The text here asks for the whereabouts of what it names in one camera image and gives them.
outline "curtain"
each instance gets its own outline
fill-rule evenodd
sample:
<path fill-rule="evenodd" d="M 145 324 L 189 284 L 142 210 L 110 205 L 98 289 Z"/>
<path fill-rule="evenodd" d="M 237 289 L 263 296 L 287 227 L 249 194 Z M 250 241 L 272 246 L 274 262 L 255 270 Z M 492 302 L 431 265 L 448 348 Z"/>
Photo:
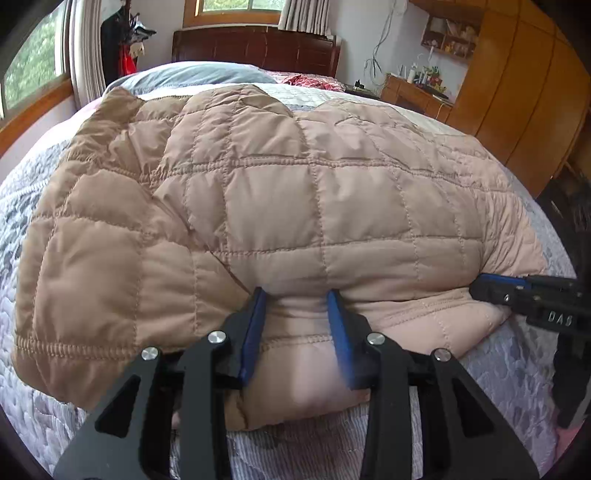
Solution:
<path fill-rule="evenodd" d="M 73 0 L 70 15 L 70 73 L 78 108 L 105 91 L 100 55 L 100 0 Z"/>
<path fill-rule="evenodd" d="M 285 0 L 278 28 L 330 35 L 329 0 Z"/>

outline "beige quilted jacket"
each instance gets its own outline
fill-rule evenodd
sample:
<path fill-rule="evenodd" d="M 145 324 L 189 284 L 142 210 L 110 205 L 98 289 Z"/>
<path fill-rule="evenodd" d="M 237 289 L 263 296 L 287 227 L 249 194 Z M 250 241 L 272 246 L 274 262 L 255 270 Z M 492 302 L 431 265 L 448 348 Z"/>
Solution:
<path fill-rule="evenodd" d="M 254 86 L 145 102 L 113 90 L 73 138 L 20 264 L 18 375 L 92 408 L 142 347 L 182 349 L 271 296 L 231 429 L 352 406 L 325 294 L 403 347 L 462 355 L 506 318 L 479 272 L 535 274 L 541 247 L 498 162 L 389 106 L 291 112 Z"/>

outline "green foliage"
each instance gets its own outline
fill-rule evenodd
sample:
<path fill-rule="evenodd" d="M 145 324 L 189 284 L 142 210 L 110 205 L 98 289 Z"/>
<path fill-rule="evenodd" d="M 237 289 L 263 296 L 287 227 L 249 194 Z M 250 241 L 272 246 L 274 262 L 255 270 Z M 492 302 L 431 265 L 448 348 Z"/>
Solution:
<path fill-rule="evenodd" d="M 4 77 L 8 109 L 57 76 L 56 19 L 61 12 L 58 7 L 41 20 L 10 64 Z"/>
<path fill-rule="evenodd" d="M 203 0 L 203 11 L 215 10 L 246 10 L 248 0 Z M 281 10 L 285 0 L 253 0 L 252 7 L 255 9 Z"/>

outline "dark wooden headboard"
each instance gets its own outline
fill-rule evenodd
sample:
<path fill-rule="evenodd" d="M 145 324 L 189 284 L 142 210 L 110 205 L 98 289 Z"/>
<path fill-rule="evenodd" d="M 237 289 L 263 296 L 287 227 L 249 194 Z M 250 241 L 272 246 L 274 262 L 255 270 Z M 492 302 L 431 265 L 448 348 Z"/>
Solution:
<path fill-rule="evenodd" d="M 275 27 L 211 27 L 178 30 L 173 61 L 249 63 L 265 70 L 334 77 L 340 38 L 278 30 Z"/>

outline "silver bolt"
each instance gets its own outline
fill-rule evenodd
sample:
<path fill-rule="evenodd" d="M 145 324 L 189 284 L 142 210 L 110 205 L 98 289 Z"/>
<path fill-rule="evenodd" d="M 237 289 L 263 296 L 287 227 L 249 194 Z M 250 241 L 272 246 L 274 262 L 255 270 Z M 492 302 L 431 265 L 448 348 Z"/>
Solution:
<path fill-rule="evenodd" d="M 435 360 L 439 362 L 449 362 L 452 359 L 452 353 L 446 348 L 438 348 L 435 350 Z"/>
<path fill-rule="evenodd" d="M 372 332 L 368 335 L 368 343 L 370 345 L 382 345 L 386 341 L 386 337 L 379 332 Z"/>
<path fill-rule="evenodd" d="M 154 360 L 158 356 L 158 349 L 155 346 L 148 346 L 142 350 L 144 360 Z"/>
<path fill-rule="evenodd" d="M 221 330 L 215 330 L 207 336 L 209 343 L 223 343 L 226 341 L 226 333 Z"/>

